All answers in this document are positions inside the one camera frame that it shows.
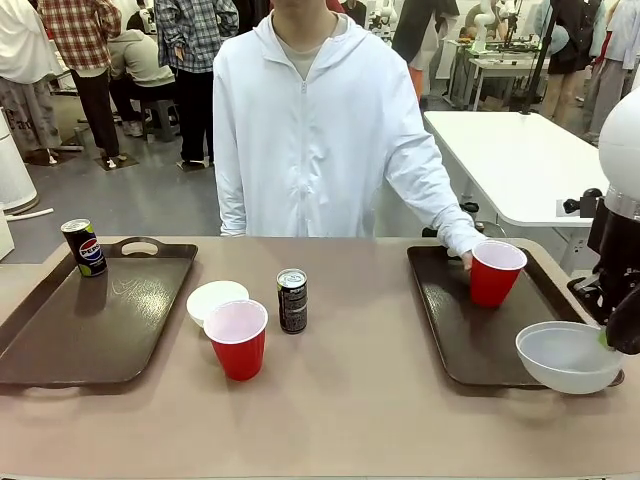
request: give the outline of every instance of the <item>black can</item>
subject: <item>black can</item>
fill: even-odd
[[[95,277],[107,269],[107,260],[89,220],[71,220],[62,227],[63,235],[83,277]]]
[[[277,280],[280,327],[292,335],[300,333],[307,328],[307,274],[289,268],[280,272]]]

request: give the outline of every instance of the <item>plastic bowl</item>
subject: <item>plastic bowl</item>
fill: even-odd
[[[191,319],[202,327],[212,310],[223,303],[249,300],[249,291],[236,282],[211,282],[195,289],[187,299],[187,312]]]
[[[542,385],[586,395],[607,388],[622,369],[624,355],[598,341],[600,328],[573,322],[531,325],[516,337],[527,371]]]

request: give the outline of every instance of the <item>black tray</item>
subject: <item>black tray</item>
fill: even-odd
[[[140,242],[157,252],[123,253]],[[69,253],[2,324],[0,385],[116,384],[145,369],[198,247],[102,248],[105,273],[82,277]]]
[[[583,323],[562,292],[526,250],[528,263],[498,309],[474,305],[469,275],[442,247],[411,247],[409,263],[447,374],[470,386],[544,388],[525,370],[515,339],[544,321]],[[614,382],[624,379],[620,375]]]

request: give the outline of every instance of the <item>brown tabletop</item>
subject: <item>brown tabletop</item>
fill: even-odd
[[[0,473],[90,478],[537,477],[640,470],[640,371],[589,397],[447,380],[406,257],[425,240],[159,238],[195,267],[149,369],[118,391],[0,391]],[[111,243],[119,238],[102,238]],[[520,241],[559,283],[539,246]],[[66,253],[0,267],[0,322]],[[278,325],[276,274],[309,276],[309,326]],[[236,280],[269,310],[265,365],[227,381],[187,317],[196,286]]]

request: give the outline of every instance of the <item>hand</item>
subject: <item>hand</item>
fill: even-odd
[[[464,271],[471,271],[471,265],[473,264],[473,255],[471,255],[471,252],[463,253],[460,255],[460,258],[462,258],[462,263],[464,264]]]

